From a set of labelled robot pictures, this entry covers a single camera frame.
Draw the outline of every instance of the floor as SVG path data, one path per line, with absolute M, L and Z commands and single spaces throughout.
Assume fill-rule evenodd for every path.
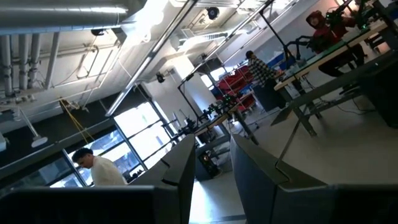
M 318 86 L 330 78 L 312 72 L 308 79 Z M 323 99 L 337 95 L 338 91 Z M 389 128 L 376 112 L 358 111 L 357 106 L 373 108 L 365 97 L 354 100 L 322 112 L 321 120 L 311 118 L 317 137 L 311 138 L 300 125 L 283 160 L 328 184 L 398 184 L 398 130 Z M 264 150 L 279 157 L 298 119 L 292 114 L 271 126 L 276 115 L 253 113 L 246 122 L 260 119 L 255 136 Z M 231 130 L 238 133 L 239 125 Z M 243 215 L 232 172 L 195 183 L 191 223 L 245 223 Z

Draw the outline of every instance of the yellow cable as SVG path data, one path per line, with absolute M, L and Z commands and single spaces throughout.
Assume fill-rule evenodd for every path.
M 65 108 L 65 110 L 67 111 L 69 117 L 72 119 L 73 124 L 76 126 L 77 130 L 79 130 L 79 133 L 83 136 L 83 139 L 84 139 L 85 142 L 88 144 L 88 141 L 87 141 L 87 139 L 86 139 L 86 136 L 83 134 L 83 131 L 80 130 L 80 128 L 79 128 L 78 124 L 76 124 L 74 118 L 71 117 L 71 114 L 70 114 L 68 108 L 65 106 L 65 104 L 63 103 L 62 100 L 60 100 L 60 102 L 61 102 L 62 106 Z

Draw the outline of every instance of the red jacket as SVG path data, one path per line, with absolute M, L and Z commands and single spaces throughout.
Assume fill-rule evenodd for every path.
M 319 20 L 319 24 L 317 26 L 311 25 L 310 18 L 312 17 L 315 17 Z M 306 18 L 306 21 L 315 29 L 313 37 L 319 37 L 323 35 L 324 38 L 327 39 L 326 41 L 329 43 L 328 45 L 323 46 L 322 49 L 314 49 L 317 54 L 341 41 L 341 38 L 348 32 L 346 27 L 355 26 L 355 20 L 353 18 L 343 17 L 343 22 L 341 24 L 335 25 L 332 32 L 330 32 L 330 27 L 326 25 L 326 20 L 320 11 L 312 12 Z

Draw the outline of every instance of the security camera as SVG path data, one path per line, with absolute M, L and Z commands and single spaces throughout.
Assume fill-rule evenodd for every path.
M 156 73 L 156 78 L 157 78 L 157 81 L 159 82 L 159 83 L 163 83 L 164 82 L 164 76 L 160 73 L 160 72 L 158 72 L 158 73 Z
M 220 10 L 217 7 L 209 7 L 207 8 L 207 15 L 209 19 L 215 20 L 220 14 Z

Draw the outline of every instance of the white shirt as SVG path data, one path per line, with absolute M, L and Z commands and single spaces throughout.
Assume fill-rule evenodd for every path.
M 95 186 L 126 185 L 118 168 L 109 159 L 94 157 L 91 176 Z

